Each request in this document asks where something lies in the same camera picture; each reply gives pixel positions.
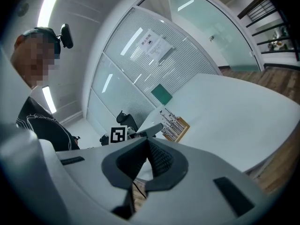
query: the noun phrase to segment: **green square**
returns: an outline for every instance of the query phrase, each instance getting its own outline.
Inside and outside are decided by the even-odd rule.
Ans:
[[[171,99],[172,95],[159,84],[151,93],[161,102],[161,104],[166,105]]]

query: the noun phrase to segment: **glass partition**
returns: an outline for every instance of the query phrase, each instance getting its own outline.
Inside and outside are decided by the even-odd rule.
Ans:
[[[147,98],[105,55],[102,55],[96,69],[92,89],[115,118],[121,111],[131,114],[138,127],[154,109]]]
[[[104,127],[97,121],[95,116],[89,111],[87,111],[86,114],[86,120],[91,124],[91,126],[94,128],[94,130],[98,133],[100,137],[102,137],[104,134],[108,133]]]
[[[107,107],[102,103],[99,97],[96,95],[93,89],[90,90],[88,111],[92,114],[93,118],[102,126],[102,128],[109,132],[111,127],[118,126],[116,118],[107,109]],[[94,123],[90,124],[93,126],[95,131],[98,132],[98,127]]]
[[[218,66],[229,65],[235,71],[259,71],[259,66],[246,39],[234,23],[207,0],[168,0],[157,4],[146,0],[140,6],[170,19],[211,54],[220,53]]]
[[[148,29],[173,46],[159,63],[137,45]],[[135,8],[118,26],[104,53],[156,107],[161,103],[151,91],[159,84],[173,94],[197,73],[218,74],[217,67],[186,36],[160,17]]]

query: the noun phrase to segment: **person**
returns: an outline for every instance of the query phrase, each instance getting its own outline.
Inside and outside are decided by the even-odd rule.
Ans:
[[[73,138],[75,140],[75,143],[78,145],[78,140],[80,139],[80,136],[78,136],[78,137],[73,136]]]
[[[60,41],[50,28],[34,28],[20,35],[14,46],[11,64],[33,90],[48,76],[60,55]],[[39,139],[52,143],[55,151],[77,150],[73,136],[38,102],[28,97],[17,118],[17,126],[34,131]]]

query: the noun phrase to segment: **white ceiling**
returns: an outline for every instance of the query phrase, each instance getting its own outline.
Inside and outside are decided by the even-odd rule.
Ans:
[[[84,73],[87,66],[87,59],[103,21],[106,19],[115,4],[119,0],[56,0],[53,8],[49,27],[56,34],[60,33],[62,24],[68,23],[72,33],[74,47],[63,48],[59,69],[49,72],[48,81],[45,85],[50,86],[52,98],[57,112],[54,117],[62,121],[67,117],[81,111],[80,99]],[[18,35],[37,25],[38,15],[43,0],[23,0],[22,3],[29,3],[29,10],[23,17],[16,13],[12,15],[9,28],[2,39],[4,51],[8,57],[13,52],[13,45]],[[45,108],[45,102],[41,87],[37,87],[31,95]]]

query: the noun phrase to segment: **curved white desk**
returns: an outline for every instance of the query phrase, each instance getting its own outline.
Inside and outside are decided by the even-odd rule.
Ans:
[[[149,114],[139,131],[155,125],[162,107]],[[218,155],[241,172],[272,155],[300,120],[300,106],[283,95],[218,75],[196,74],[165,107],[190,125],[179,143]],[[157,137],[164,138],[161,132]],[[153,178],[148,161],[137,177]]]

